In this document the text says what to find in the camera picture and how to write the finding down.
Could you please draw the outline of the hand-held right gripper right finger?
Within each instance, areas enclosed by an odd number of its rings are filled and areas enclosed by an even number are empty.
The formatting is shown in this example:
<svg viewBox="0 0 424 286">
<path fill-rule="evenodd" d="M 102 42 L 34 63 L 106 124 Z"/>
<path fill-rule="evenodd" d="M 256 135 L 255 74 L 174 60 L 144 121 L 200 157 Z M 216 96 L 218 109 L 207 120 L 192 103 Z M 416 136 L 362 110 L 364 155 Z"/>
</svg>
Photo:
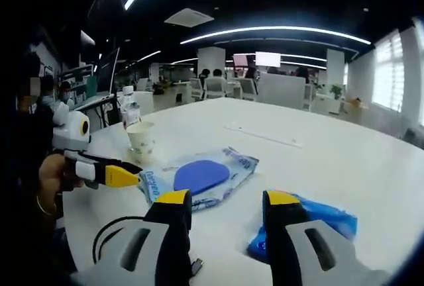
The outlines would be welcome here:
<svg viewBox="0 0 424 286">
<path fill-rule="evenodd" d="M 297 197 L 266 190 L 262 210 L 274 285 L 384 284 L 384 271 L 362 264 L 354 244 L 324 221 L 311 220 Z"/>
</svg>

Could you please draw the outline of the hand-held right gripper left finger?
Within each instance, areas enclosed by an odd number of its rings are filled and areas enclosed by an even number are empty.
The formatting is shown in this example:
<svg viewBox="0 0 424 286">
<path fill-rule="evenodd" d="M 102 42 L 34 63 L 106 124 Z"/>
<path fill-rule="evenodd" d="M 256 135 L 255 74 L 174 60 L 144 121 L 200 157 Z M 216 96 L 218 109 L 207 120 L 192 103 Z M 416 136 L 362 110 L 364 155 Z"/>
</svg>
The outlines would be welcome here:
<svg viewBox="0 0 424 286">
<path fill-rule="evenodd" d="M 122 216 L 95 235 L 98 285 L 189 285 L 191 192 L 159 196 L 144 216 Z"/>
</svg>

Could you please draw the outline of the person's left hand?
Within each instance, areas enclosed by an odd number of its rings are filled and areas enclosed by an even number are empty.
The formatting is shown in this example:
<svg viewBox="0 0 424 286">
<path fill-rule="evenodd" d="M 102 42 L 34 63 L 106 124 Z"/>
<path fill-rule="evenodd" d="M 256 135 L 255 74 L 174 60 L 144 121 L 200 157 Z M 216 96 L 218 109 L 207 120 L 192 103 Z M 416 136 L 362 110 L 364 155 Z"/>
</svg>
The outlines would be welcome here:
<svg viewBox="0 0 424 286">
<path fill-rule="evenodd" d="M 40 188 L 43 193 L 57 193 L 83 187 L 83 181 L 66 171 L 66 159 L 62 154 L 47 156 L 38 171 Z"/>
</svg>

